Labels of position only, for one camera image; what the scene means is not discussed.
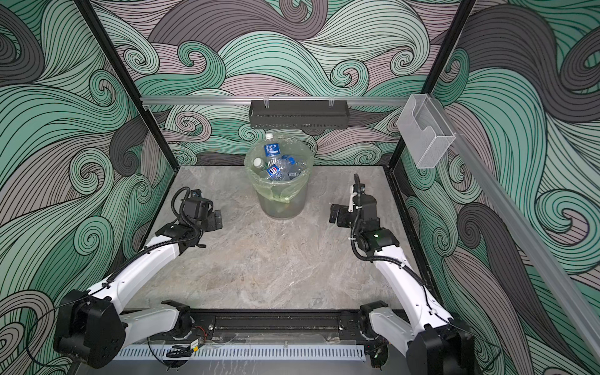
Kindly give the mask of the clear bottle green white label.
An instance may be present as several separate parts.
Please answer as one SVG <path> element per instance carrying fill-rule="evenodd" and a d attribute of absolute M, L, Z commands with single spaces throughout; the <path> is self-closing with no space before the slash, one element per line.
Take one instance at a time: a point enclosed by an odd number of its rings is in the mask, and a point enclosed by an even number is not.
<path fill-rule="evenodd" d="M 253 159 L 252 165 L 253 165 L 254 170 L 257 173 L 264 172 L 264 171 L 266 171 L 268 169 L 268 163 L 267 163 L 267 161 L 265 161 L 264 159 L 259 158 L 259 157 Z"/>

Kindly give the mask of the Pepsi bottle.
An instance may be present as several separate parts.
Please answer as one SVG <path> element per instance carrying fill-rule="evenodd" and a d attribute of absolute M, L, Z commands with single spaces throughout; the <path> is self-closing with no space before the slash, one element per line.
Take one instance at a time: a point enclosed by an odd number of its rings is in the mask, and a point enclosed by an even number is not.
<path fill-rule="evenodd" d="M 298 178 L 306 168 L 304 160 L 296 156 L 284 155 L 282 159 L 287 162 L 287 175 L 290 180 Z"/>
<path fill-rule="evenodd" d="M 288 181 L 288 173 L 281 165 L 281 161 L 278 159 L 271 160 L 267 163 L 266 168 L 267 176 L 272 181 Z"/>

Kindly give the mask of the white cap blue label bottle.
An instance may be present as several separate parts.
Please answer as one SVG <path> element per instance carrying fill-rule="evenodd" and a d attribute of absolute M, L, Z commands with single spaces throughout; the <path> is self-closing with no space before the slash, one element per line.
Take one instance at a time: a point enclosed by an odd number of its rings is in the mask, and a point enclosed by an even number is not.
<path fill-rule="evenodd" d="M 276 141 L 273 133 L 266 134 L 266 144 L 263 146 L 263 151 L 267 160 L 275 160 L 281 157 L 280 145 Z"/>

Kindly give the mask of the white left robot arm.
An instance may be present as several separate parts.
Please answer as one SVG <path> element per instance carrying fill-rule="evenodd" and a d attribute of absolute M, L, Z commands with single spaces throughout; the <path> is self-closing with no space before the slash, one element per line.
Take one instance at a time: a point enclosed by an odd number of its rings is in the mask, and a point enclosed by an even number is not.
<path fill-rule="evenodd" d="M 194 320 L 185 304 L 168 300 L 156 308 L 128 314 L 123 310 L 162 268 L 198 245 L 194 235 L 222 227 L 220 211 L 211 212 L 203 221 L 169 223 L 129 264 L 123 264 L 85 292 L 69 292 L 56 317 L 54 350 L 98 369 L 116 358 L 123 348 L 153 335 L 167 334 L 175 340 L 189 338 Z"/>

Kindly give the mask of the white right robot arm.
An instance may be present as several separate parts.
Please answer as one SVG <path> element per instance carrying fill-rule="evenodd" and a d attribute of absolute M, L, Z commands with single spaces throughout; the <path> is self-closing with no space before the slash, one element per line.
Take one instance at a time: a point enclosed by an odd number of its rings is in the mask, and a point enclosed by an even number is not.
<path fill-rule="evenodd" d="M 406 317 L 376 302 L 365 306 L 367 329 L 383 337 L 406 358 L 411 374 L 474 374 L 475 337 L 434 298 L 394 234 L 380 225 L 372 209 L 334 204 L 330 222 L 350 230 L 356 258 L 372 263 L 384 276 Z"/>

